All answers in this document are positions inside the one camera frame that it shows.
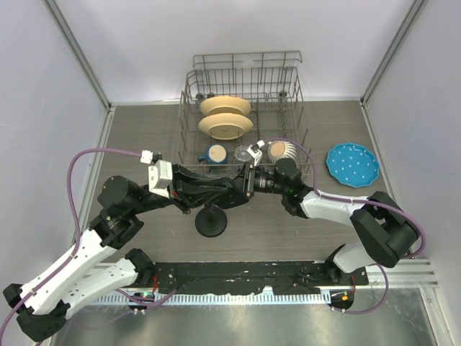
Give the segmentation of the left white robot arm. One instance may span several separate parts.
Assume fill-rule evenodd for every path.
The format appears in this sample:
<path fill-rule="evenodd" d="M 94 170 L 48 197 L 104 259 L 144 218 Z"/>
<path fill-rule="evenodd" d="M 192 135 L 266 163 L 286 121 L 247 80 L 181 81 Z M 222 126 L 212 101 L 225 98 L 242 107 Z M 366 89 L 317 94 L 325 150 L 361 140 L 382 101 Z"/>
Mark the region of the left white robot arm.
<path fill-rule="evenodd" d="M 225 209 L 241 194 L 231 178 L 212 179 L 167 161 L 150 166 L 148 173 L 144 186 L 110 177 L 98 197 L 102 210 L 76 236 L 74 246 L 35 279 L 4 289 L 20 329 L 31 340 L 53 336 L 76 312 L 111 290 L 132 284 L 144 288 L 152 282 L 156 266 L 141 249 L 130 250 L 107 270 L 87 274 L 143 228 L 138 215 L 170 205 L 183 213 L 207 203 Z"/>

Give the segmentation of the black smartphone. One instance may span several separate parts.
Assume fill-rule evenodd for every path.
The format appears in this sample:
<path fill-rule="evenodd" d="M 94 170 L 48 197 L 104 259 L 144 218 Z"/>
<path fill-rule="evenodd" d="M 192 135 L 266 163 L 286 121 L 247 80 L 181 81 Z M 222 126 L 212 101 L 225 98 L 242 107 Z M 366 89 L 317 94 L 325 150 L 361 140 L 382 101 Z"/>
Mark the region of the black smartphone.
<path fill-rule="evenodd" d="M 213 203 L 223 210 L 236 208 L 249 202 L 245 182 L 241 178 L 220 178 L 218 187 L 224 187 L 226 191 L 214 198 Z"/>

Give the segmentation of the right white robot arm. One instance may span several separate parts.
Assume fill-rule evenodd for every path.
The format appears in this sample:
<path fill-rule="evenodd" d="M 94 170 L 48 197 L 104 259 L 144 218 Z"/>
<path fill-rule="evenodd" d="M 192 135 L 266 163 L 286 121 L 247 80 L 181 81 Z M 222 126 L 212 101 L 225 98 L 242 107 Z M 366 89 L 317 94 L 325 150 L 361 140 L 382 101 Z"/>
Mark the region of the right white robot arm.
<path fill-rule="evenodd" d="M 246 162 L 235 181 L 248 196 L 256 192 L 281 195 L 282 205 L 292 216 L 332 221 L 356 231 L 357 243 L 341 245 L 326 260 L 326 278 L 335 285 L 361 267 L 395 267 L 422 239 L 415 221 L 387 193 L 358 198 L 328 195 L 304 183 L 293 159 L 280 159 L 271 172 Z"/>

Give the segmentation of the black phone stand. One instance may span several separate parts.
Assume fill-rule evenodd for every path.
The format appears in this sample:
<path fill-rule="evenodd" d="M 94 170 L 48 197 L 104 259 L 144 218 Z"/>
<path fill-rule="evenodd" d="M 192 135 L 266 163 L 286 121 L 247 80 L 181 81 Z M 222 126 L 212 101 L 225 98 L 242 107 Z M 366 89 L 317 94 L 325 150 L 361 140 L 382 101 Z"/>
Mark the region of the black phone stand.
<path fill-rule="evenodd" d="M 195 216 L 195 228 L 200 235 L 215 238 L 227 228 L 228 219 L 225 212 L 215 204 L 206 204 Z"/>

